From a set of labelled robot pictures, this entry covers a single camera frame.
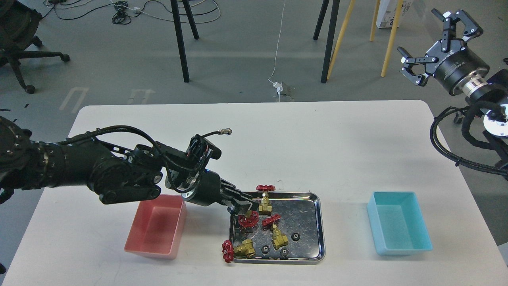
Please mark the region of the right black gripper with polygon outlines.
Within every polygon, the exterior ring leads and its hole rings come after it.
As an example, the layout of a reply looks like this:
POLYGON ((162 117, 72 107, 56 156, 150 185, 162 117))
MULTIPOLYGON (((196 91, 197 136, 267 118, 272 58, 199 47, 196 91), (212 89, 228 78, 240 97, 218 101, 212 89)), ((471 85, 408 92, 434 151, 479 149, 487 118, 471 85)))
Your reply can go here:
POLYGON ((402 55, 401 74, 414 85, 425 86, 428 78, 435 78, 448 94, 455 96, 463 93, 457 84, 475 72, 486 76, 490 70, 487 63, 478 57, 466 42, 477 38, 484 33, 480 25, 464 10, 455 12, 446 11, 441 13, 436 8, 432 13, 443 22, 443 32, 440 41, 433 44, 423 57, 412 57, 403 47, 397 47, 402 55), (462 36, 457 36, 457 23, 462 22, 462 36), (424 66, 424 73, 416 74, 413 68, 417 65, 424 66))

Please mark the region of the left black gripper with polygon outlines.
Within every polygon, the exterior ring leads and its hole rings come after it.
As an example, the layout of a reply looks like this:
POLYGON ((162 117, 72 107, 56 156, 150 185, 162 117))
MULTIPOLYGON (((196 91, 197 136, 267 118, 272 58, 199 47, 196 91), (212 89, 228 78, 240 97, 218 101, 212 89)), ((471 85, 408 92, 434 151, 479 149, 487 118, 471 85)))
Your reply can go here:
POLYGON ((197 186, 182 194, 184 201, 200 206, 219 203, 226 206, 231 215, 245 215, 247 211, 257 211, 259 203, 243 193, 235 185, 222 179, 216 172, 203 172, 197 186))

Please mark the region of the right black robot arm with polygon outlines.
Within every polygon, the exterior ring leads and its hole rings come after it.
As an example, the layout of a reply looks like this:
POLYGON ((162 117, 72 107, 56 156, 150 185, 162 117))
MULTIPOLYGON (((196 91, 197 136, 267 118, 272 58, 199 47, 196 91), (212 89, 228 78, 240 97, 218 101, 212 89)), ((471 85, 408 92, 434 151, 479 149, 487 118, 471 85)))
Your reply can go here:
POLYGON ((507 70, 486 79, 490 67, 469 47, 468 41, 483 34, 479 24, 464 10, 432 13, 443 22, 441 39, 424 56, 413 57, 403 47, 401 74, 414 85, 424 87, 435 78, 451 96, 464 94, 466 107, 448 107, 433 120, 430 140, 433 147, 456 166, 497 174, 507 178, 507 70), (500 157, 494 166, 460 157, 446 149, 437 137, 439 123, 449 115, 461 124, 461 134, 474 147, 493 150, 500 157))

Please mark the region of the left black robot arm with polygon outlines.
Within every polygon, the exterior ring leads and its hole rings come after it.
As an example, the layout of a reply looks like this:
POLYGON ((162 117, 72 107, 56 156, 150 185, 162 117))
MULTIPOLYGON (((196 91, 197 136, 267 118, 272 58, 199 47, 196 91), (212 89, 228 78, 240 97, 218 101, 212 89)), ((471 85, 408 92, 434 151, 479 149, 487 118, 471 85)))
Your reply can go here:
POLYGON ((156 199, 165 186, 200 206, 219 203, 233 216, 259 208, 251 195, 207 169, 222 151, 209 133, 191 138, 186 151, 152 139, 138 128, 109 126, 56 143, 32 141, 32 132, 1 117, 1 203, 16 189, 87 186, 105 205, 156 199))

